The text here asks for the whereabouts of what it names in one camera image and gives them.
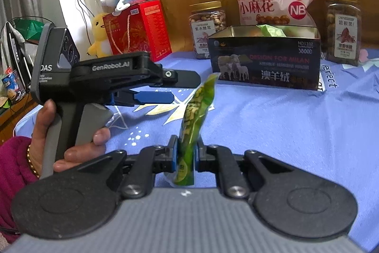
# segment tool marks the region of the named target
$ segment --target yellow plush toy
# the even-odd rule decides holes
[[[92,19],[92,33],[95,38],[95,43],[87,50],[87,53],[91,56],[100,58],[113,55],[103,21],[103,17],[107,14],[108,13],[103,12]]]

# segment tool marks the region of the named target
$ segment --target gold bracelet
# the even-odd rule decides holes
[[[30,145],[28,146],[27,158],[28,158],[28,163],[29,163],[30,169],[32,170],[33,174],[36,175],[37,178],[39,178],[39,174],[38,174],[37,170],[33,166],[33,163],[30,161]]]

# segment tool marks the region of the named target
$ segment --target blue bed sheet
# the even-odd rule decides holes
[[[372,250],[379,242],[379,51],[367,51],[359,67],[322,60],[324,91],[220,83],[201,133],[206,144],[227,146],[236,154],[255,149],[348,188],[359,204],[349,235]],[[173,53],[161,63],[165,68],[195,70],[202,81],[212,72],[209,60],[196,60],[192,53]],[[136,154],[179,133],[194,90],[153,90],[172,91],[175,102],[110,107],[114,116],[108,124],[108,152],[125,149]],[[17,135],[31,135],[38,109],[22,119]],[[167,186],[162,175],[156,185]],[[196,186],[215,186],[215,178],[197,174]]]

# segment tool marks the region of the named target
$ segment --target black round pad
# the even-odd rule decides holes
[[[358,210],[348,190],[305,172],[273,175],[253,207],[278,232],[313,240],[346,234]]]
[[[42,179],[22,189],[12,215],[22,233],[67,239],[89,233],[112,217],[116,194],[99,175],[76,173]]]

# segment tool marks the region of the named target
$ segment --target gray base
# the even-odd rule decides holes
[[[154,188],[122,202],[115,217],[88,235],[40,240],[23,235],[6,253],[363,253],[347,237],[326,242],[285,238],[243,201],[217,189]]]

